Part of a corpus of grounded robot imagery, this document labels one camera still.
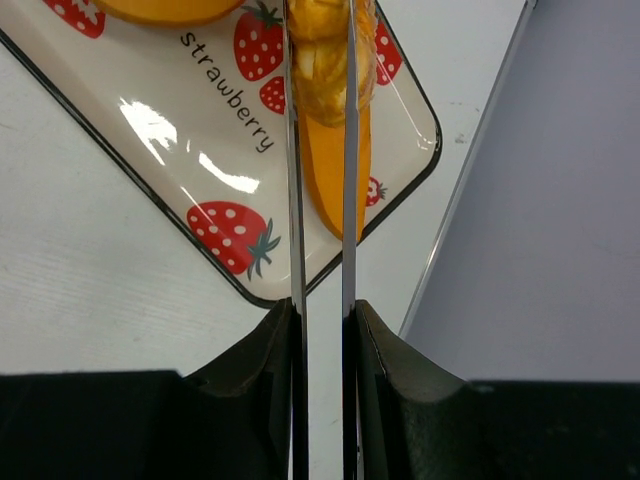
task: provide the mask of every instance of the red strawberry illustration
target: red strawberry illustration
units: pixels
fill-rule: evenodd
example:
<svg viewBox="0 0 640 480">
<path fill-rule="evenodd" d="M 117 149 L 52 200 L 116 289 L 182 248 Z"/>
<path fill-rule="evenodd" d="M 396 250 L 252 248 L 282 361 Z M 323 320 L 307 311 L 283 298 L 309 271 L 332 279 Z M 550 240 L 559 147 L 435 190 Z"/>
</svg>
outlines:
<svg viewBox="0 0 640 480">
<path fill-rule="evenodd" d="M 271 238 L 273 220 L 265 223 L 255 211 L 232 202 L 206 202 L 187 212 L 189 228 L 234 275 L 255 270 L 262 277 L 262 261 L 271 264 L 268 253 L 280 237 Z"/>
<path fill-rule="evenodd" d="M 233 53 L 244 78 L 255 82 L 266 77 L 282 63 L 282 18 L 277 8 L 269 11 L 257 1 L 258 7 L 243 7 L 243 13 L 233 35 Z"/>
<path fill-rule="evenodd" d="M 384 200 L 387 189 L 382 183 L 373 177 L 369 177 L 369 190 L 367 191 L 367 207 L 373 207 L 380 200 Z"/>
<path fill-rule="evenodd" d="M 104 32 L 106 15 L 89 0 L 44 0 L 44 3 L 89 38 L 98 38 Z"/>
<path fill-rule="evenodd" d="M 398 73 L 402 65 L 402 55 L 393 43 L 386 25 L 381 21 L 378 21 L 376 29 L 376 47 L 378 48 L 378 85 L 387 85 Z"/>
<path fill-rule="evenodd" d="M 284 77 L 273 77 L 260 89 L 260 100 L 269 110 L 284 114 Z"/>
</svg>

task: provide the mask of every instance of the orange plastic piece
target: orange plastic piece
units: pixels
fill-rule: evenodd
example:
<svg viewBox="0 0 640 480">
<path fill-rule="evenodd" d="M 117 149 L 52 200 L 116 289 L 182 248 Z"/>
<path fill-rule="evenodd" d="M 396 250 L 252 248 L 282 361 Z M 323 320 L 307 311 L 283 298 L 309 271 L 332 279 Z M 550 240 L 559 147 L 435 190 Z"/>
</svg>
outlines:
<svg viewBox="0 0 640 480">
<path fill-rule="evenodd" d="M 327 229 L 342 240 L 344 189 L 344 126 L 320 125 L 299 112 L 300 159 L 307 191 Z M 371 172 L 371 110 L 360 112 L 358 165 L 358 241 L 364 229 Z"/>
<path fill-rule="evenodd" d="M 103 12 L 131 23 L 162 27 L 202 25 L 231 13 L 244 0 L 92 0 Z"/>
</svg>

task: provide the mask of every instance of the gray wall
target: gray wall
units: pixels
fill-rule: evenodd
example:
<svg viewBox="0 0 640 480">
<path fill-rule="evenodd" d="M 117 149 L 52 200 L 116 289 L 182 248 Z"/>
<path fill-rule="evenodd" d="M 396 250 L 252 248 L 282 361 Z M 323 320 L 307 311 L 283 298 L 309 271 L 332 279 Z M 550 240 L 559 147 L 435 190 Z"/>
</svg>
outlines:
<svg viewBox="0 0 640 480">
<path fill-rule="evenodd" d="M 639 25 L 538 2 L 407 334 L 453 373 L 640 380 Z"/>
</svg>

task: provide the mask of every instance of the food item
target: food item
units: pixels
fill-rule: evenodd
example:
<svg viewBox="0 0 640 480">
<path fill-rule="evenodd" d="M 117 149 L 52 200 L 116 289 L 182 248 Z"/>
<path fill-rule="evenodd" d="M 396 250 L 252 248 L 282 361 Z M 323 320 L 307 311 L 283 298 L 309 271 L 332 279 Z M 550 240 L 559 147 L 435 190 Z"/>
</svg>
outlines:
<svg viewBox="0 0 640 480">
<path fill-rule="evenodd" d="M 187 212 L 189 228 L 234 275 L 253 272 L 262 277 L 262 261 L 271 264 L 269 252 L 280 243 L 274 239 L 273 220 L 233 202 L 205 202 Z"/>
<path fill-rule="evenodd" d="M 89 38 L 98 38 L 104 32 L 106 15 L 89 0 L 44 0 L 44 3 Z"/>
<path fill-rule="evenodd" d="M 364 229 L 371 170 L 371 111 L 376 83 L 373 0 L 356 0 L 360 150 L 357 239 Z M 292 80 L 307 191 L 328 230 L 342 238 L 349 0 L 288 0 Z"/>
<path fill-rule="evenodd" d="M 284 78 L 273 77 L 260 89 L 260 100 L 272 112 L 284 114 Z"/>
<path fill-rule="evenodd" d="M 386 187 L 373 177 L 369 177 L 369 190 L 367 192 L 367 207 L 373 207 L 380 200 L 384 200 L 387 194 Z"/>
<path fill-rule="evenodd" d="M 85 2 L 89 0 L 72 0 Z M 127 22 L 186 27 L 224 17 L 244 0 L 91 0 L 109 15 Z"/>
<path fill-rule="evenodd" d="M 402 65 L 402 55 L 396 48 L 384 23 L 378 23 L 376 30 L 376 48 L 378 50 L 378 85 L 391 83 Z"/>
<path fill-rule="evenodd" d="M 277 8 L 269 10 L 258 0 L 258 7 L 246 10 L 236 25 L 233 53 L 242 76 L 252 82 L 260 80 L 280 66 L 282 49 L 282 18 Z"/>
</svg>

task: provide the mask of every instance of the rectangular plate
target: rectangular plate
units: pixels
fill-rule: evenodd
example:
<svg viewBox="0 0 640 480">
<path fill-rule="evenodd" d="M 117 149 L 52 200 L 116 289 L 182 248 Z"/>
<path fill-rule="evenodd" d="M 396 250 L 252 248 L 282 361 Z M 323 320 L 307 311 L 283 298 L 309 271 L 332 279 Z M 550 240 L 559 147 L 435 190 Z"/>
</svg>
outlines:
<svg viewBox="0 0 640 480">
<path fill-rule="evenodd" d="M 0 40 L 248 301 L 289 296 L 280 27 L 259 32 L 243 9 L 204 27 L 140 27 L 83 1 L 3 0 Z M 280 2 L 265 5 L 281 18 Z M 430 175 L 442 146 L 378 12 L 364 238 Z M 341 242 L 306 193 L 304 205 L 311 290 L 340 263 Z"/>
</svg>

